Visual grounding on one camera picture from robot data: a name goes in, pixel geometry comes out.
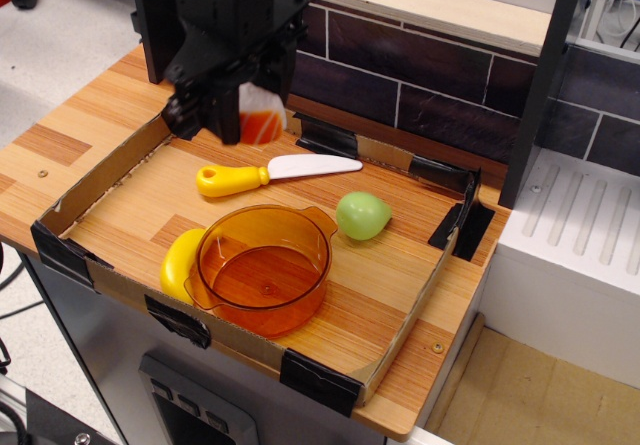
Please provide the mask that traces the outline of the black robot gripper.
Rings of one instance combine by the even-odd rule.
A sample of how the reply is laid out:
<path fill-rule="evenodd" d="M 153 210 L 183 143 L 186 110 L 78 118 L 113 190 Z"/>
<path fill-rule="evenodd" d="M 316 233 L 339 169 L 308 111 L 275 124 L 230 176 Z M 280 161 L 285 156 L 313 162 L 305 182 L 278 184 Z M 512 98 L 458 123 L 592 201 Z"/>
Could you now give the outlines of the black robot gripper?
<path fill-rule="evenodd" d="M 176 0 L 184 42 L 164 79 L 174 88 L 161 112 L 172 130 L 207 129 L 240 142 L 239 87 L 266 89 L 287 104 L 310 0 Z"/>

